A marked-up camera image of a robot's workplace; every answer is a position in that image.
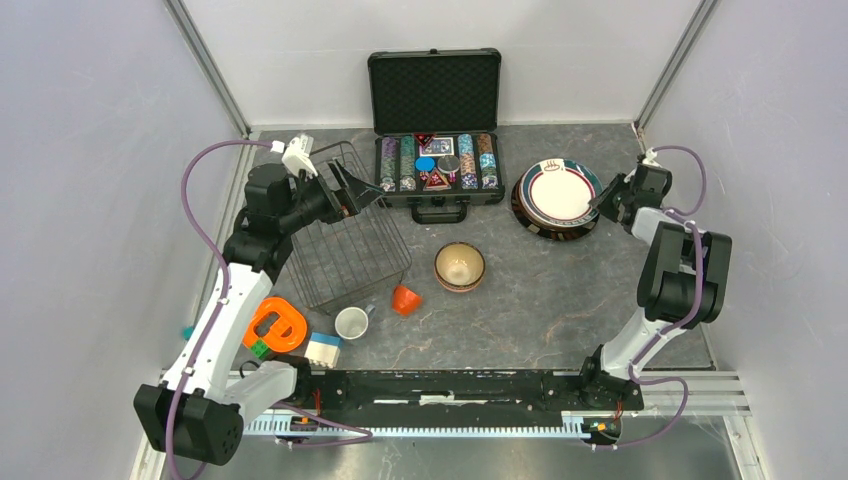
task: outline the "beige bowl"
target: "beige bowl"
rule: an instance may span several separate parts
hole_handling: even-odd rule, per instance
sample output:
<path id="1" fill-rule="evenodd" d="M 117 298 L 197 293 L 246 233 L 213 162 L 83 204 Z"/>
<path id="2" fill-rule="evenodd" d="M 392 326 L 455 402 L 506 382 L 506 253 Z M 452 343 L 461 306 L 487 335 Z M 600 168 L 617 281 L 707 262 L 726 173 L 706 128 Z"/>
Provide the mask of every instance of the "beige bowl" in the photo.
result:
<path id="1" fill-rule="evenodd" d="M 436 279 L 452 292 L 469 292 L 480 285 L 486 273 L 483 254 L 471 244 L 453 242 L 436 253 Z"/>

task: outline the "open black case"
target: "open black case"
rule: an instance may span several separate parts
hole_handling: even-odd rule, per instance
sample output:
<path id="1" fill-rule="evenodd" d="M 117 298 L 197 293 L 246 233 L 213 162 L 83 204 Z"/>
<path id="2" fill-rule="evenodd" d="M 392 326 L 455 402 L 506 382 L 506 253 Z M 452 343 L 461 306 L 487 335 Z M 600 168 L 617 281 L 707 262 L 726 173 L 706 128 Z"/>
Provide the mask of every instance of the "open black case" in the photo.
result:
<path id="1" fill-rule="evenodd" d="M 376 141 L 375 183 L 381 184 L 382 142 L 386 136 L 400 144 L 404 136 L 431 133 L 453 139 L 473 138 L 476 178 L 482 179 L 478 137 L 488 134 L 495 156 L 497 185 L 482 181 L 476 188 L 463 188 L 460 178 L 450 188 L 425 190 L 425 180 L 416 171 L 414 190 L 400 188 L 385 193 L 389 207 L 410 207 L 417 223 L 458 223 L 465 219 L 468 205 L 490 205 L 503 200 L 506 180 L 503 159 L 493 133 L 498 124 L 500 52 L 493 48 L 427 52 L 377 52 L 368 59 L 371 103 Z M 415 158 L 420 156 L 415 142 Z M 394 156 L 393 181 L 399 185 L 400 153 Z M 420 212 L 419 207 L 453 207 L 446 212 Z"/>

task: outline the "blue round button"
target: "blue round button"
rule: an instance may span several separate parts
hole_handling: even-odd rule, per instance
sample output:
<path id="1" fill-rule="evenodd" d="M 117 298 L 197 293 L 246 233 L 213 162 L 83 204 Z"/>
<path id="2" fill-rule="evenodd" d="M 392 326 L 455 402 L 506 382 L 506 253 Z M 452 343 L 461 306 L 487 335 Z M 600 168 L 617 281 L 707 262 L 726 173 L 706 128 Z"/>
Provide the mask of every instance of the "blue round button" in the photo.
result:
<path id="1" fill-rule="evenodd" d="M 419 172 L 432 172 L 436 168 L 436 161 L 432 157 L 419 157 L 415 161 L 415 169 Z"/>

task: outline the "red triangular object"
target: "red triangular object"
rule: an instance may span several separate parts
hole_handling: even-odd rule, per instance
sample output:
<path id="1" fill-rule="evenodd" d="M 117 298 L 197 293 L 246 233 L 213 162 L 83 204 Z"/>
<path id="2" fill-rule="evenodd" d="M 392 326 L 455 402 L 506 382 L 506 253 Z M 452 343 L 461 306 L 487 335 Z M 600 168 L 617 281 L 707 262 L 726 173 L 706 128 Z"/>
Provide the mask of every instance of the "red triangular object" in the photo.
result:
<path id="1" fill-rule="evenodd" d="M 438 168 L 434 168 L 430 172 L 430 178 L 427 179 L 427 183 L 424 184 L 424 190 L 445 190 L 448 188 L 450 188 L 448 179 L 445 178 L 445 175 Z"/>
<path id="2" fill-rule="evenodd" d="M 436 138 L 435 133 L 416 133 L 415 134 L 415 140 L 418 140 L 418 145 L 421 145 L 422 147 L 425 147 L 425 148 L 427 147 L 427 145 L 430 145 L 430 142 L 432 142 L 434 138 Z"/>

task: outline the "orange ring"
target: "orange ring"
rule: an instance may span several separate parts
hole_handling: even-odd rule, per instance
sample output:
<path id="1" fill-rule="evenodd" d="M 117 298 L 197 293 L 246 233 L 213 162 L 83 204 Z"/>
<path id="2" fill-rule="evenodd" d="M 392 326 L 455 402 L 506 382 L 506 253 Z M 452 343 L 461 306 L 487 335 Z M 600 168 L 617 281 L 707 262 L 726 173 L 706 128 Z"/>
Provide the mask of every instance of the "orange ring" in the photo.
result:
<path id="1" fill-rule="evenodd" d="M 268 318 L 268 315 L 276 313 L 280 316 L 272 325 L 268 333 L 262 336 L 262 341 L 268 348 L 277 353 L 287 353 L 299 347 L 306 339 L 308 327 L 306 319 L 291 304 L 280 297 L 268 297 L 259 304 L 250 326 L 244 332 L 242 343 L 250 348 L 259 341 L 256 327 Z"/>

